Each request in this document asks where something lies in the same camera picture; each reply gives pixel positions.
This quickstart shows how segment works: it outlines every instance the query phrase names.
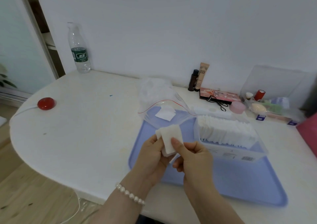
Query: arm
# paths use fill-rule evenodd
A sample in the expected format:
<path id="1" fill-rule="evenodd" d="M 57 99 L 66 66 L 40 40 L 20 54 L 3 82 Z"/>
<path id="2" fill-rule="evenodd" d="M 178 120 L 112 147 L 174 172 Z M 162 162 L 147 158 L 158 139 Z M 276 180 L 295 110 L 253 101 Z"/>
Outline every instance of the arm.
<path id="1" fill-rule="evenodd" d="M 142 200 L 146 199 L 150 189 L 161 180 L 173 158 L 161 155 L 163 147 L 162 138 L 157 140 L 156 135 L 145 141 L 133 169 L 120 182 L 126 190 Z M 141 204 L 115 189 L 90 224 L 135 224 L 141 209 Z"/>
<path id="2" fill-rule="evenodd" d="M 181 155 L 173 167 L 185 173 L 184 190 L 200 223 L 244 224 L 213 184 L 210 152 L 198 142 L 184 142 L 182 145 L 172 138 L 172 145 Z"/>

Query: red button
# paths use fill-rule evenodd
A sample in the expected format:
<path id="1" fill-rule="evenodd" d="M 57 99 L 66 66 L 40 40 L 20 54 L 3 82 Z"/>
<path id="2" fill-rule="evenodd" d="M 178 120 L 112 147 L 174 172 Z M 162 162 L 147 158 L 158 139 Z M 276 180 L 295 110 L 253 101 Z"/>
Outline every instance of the red button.
<path id="1" fill-rule="evenodd" d="M 47 110 L 54 108 L 55 100 L 53 98 L 50 98 L 50 97 L 45 97 L 45 98 L 42 98 L 39 100 L 39 102 L 37 103 L 37 106 L 41 110 L 47 111 Z"/>

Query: floor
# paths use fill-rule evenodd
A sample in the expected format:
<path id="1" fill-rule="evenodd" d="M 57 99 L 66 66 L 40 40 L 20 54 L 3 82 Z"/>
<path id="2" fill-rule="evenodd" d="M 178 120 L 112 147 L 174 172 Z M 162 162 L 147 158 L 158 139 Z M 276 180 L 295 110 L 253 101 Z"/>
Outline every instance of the floor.
<path id="1" fill-rule="evenodd" d="M 0 104 L 10 119 L 17 108 Z M 80 199 L 79 212 L 67 223 L 87 224 L 101 205 Z M 0 223 L 58 224 L 78 209 L 73 190 L 32 170 L 10 143 L 8 122 L 0 127 Z"/>

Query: green bottle label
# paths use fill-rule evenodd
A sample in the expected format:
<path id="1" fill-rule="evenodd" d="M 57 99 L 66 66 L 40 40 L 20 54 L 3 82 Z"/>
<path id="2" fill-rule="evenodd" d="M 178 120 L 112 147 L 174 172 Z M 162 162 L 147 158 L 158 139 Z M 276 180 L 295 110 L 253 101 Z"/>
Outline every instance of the green bottle label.
<path id="1" fill-rule="evenodd" d="M 76 47 L 76 48 L 71 48 L 73 58 L 75 62 L 86 62 L 88 61 L 88 56 L 86 49 L 84 47 Z"/>

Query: plant leaf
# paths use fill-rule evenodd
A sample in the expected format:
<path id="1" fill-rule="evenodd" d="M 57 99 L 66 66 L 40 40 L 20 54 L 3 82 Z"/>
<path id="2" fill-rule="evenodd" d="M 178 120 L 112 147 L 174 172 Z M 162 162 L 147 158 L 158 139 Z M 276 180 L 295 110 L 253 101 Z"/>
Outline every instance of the plant leaf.
<path id="1" fill-rule="evenodd" d="M 2 80 L 5 84 L 8 84 L 10 86 L 13 86 L 14 88 L 17 88 L 16 85 L 14 85 L 12 82 L 8 81 L 8 80 Z"/>

